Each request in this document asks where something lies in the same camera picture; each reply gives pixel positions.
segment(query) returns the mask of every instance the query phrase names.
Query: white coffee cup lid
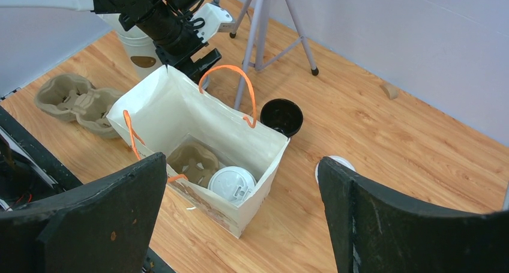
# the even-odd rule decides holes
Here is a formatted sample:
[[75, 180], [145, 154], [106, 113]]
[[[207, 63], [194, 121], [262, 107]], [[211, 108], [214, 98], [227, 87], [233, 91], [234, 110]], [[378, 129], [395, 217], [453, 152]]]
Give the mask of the white coffee cup lid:
[[248, 170], [229, 166], [212, 176], [208, 189], [238, 206], [255, 189], [255, 185], [255, 177]]
[[[348, 167], [349, 169], [351, 169], [352, 171], [355, 171], [355, 168], [354, 166], [352, 165], [352, 163], [348, 162], [347, 159], [343, 158], [343, 157], [339, 157], [339, 156], [335, 156], [335, 155], [332, 155], [332, 156], [329, 156], [329, 158], [333, 159], [334, 161], [338, 162], [339, 164], [341, 165], [344, 165], [346, 167]], [[318, 184], [318, 165], [320, 163], [318, 163], [316, 165], [316, 168], [315, 168], [315, 179], [316, 179], [316, 183]]]

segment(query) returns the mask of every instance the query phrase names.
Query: red wire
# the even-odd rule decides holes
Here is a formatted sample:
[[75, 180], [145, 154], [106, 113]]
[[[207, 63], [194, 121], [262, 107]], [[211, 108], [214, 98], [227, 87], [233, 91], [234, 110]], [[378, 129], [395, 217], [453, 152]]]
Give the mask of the red wire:
[[19, 197], [19, 199], [18, 199], [18, 200], [17, 200], [14, 204], [12, 204], [11, 206], [9, 206], [9, 208], [7, 208], [5, 211], [9, 211], [9, 209], [11, 209], [11, 207], [12, 207], [12, 206], [14, 206], [14, 205], [18, 204], [18, 203], [19, 203], [19, 202], [23, 199], [23, 197], [24, 197], [24, 196], [25, 196], [24, 194], [23, 194], [23, 195], [21, 195], [21, 197]]

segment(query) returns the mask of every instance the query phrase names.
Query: black cup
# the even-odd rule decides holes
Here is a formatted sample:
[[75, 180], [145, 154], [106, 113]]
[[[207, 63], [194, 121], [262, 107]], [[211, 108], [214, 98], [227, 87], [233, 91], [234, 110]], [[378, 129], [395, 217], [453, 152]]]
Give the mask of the black cup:
[[290, 138], [301, 129], [304, 116], [299, 106], [290, 100], [274, 99], [262, 108], [260, 122]]

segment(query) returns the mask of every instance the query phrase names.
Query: orange handle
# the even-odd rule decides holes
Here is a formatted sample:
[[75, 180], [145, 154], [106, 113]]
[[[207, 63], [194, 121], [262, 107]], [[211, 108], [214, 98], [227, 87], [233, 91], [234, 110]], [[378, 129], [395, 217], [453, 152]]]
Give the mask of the orange handle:
[[[136, 132], [133, 130], [133, 123], [131, 121], [131, 116], [129, 115], [129, 112], [127, 110], [124, 110], [124, 120], [125, 124], [127, 125], [127, 128], [129, 129], [129, 136], [131, 136], [131, 147], [133, 148], [134, 154], [136, 155], [136, 158], [138, 160], [141, 160], [140, 154], [138, 153], [138, 149], [136, 149], [136, 142], [134, 141], [134, 138], [140, 140], [141, 144], [145, 145], [145, 142], [136, 134]], [[187, 177], [184, 174], [179, 174], [173, 177], [168, 177], [168, 182], [173, 182], [177, 179], [184, 178], [187, 180]]]
[[254, 128], [256, 126], [256, 99], [255, 99], [255, 90], [253, 90], [253, 84], [251, 84], [251, 80], [249, 80], [249, 78], [247, 77], [246, 73], [244, 71], [242, 71], [242, 69], [238, 68], [237, 66], [233, 66], [233, 65], [219, 65], [219, 66], [216, 66], [214, 68], [211, 68], [210, 70], [205, 72], [205, 74], [200, 79], [200, 83], [198, 84], [198, 89], [200, 90], [200, 93], [203, 94], [202, 85], [203, 85], [203, 81], [205, 80], [206, 76], [209, 75], [211, 72], [214, 72], [215, 70], [219, 70], [219, 69], [222, 69], [222, 68], [228, 68], [230, 70], [233, 70], [233, 71], [239, 73], [240, 75], [242, 75], [242, 77], [244, 78], [245, 82], [247, 83], [247, 87], [249, 89], [249, 95], [251, 95], [251, 102], [252, 102], [252, 105], [253, 105], [253, 122], [251, 123], [251, 121], [249, 121], [249, 117], [247, 115], [245, 115], [242, 119], [244, 119], [247, 122], [249, 127]]

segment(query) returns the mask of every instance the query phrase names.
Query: white wall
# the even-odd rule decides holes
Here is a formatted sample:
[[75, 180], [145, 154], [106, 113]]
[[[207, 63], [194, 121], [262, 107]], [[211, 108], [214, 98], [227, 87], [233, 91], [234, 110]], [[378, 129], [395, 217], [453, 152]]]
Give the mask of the white wall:
[[311, 39], [509, 145], [509, 0], [294, 1]]
[[111, 30], [93, 13], [52, 8], [0, 8], [0, 24], [0, 97]]

